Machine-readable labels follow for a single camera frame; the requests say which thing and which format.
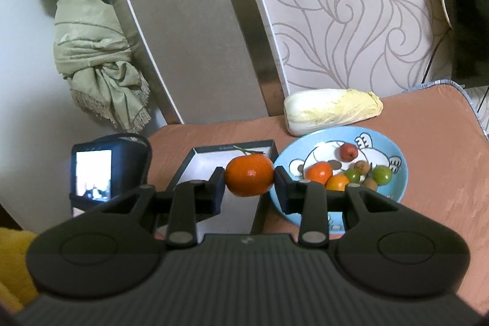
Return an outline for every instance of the plate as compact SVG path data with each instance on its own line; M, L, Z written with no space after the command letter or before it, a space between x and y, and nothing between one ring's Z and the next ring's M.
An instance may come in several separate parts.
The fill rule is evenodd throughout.
M383 134L358 126L338 126L307 134L290 144L277 158L274 165L283 166L294 180L303 178L302 170L319 161L338 160L339 147L344 143L356 144L358 157L352 162L341 162L341 169L333 174L341 173L359 160L372 163L372 166L385 165L392 170L389 184L378 187L378 193L397 202L401 200L407 186L407 164L399 147ZM299 213L284 214L278 203L275 187L270 190L273 204L287 220L299 226ZM345 227L340 212L328 212L329 233L344 233Z

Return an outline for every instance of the lit screen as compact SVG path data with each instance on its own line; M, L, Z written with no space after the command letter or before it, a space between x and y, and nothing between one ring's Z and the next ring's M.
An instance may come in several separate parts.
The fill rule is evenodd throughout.
M112 151L76 153L76 194L107 202L111 199Z

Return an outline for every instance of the cartoon hand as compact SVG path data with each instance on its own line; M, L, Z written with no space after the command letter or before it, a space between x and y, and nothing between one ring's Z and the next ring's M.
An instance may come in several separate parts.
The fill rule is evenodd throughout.
M399 156L391 156L389 158L389 169L392 171L392 174L396 174L399 170L400 164L402 161Z
M364 148L372 148L372 138L370 137L369 134L367 133L362 133L360 134L356 139L355 139L356 145L360 149Z

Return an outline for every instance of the swirl pattern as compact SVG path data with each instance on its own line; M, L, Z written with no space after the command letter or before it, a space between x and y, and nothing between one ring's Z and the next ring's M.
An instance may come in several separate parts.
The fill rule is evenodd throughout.
M420 83L448 28L441 0L264 1L291 92L399 93ZM439 48L429 79L450 75L447 49L448 43Z

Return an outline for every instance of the green stem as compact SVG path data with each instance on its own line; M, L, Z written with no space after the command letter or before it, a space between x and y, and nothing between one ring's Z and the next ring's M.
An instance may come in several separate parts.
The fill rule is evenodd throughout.
M243 154L248 155L248 154L263 154L262 151L253 151L252 149L244 149L241 148L237 145L233 145L233 148L239 149Z

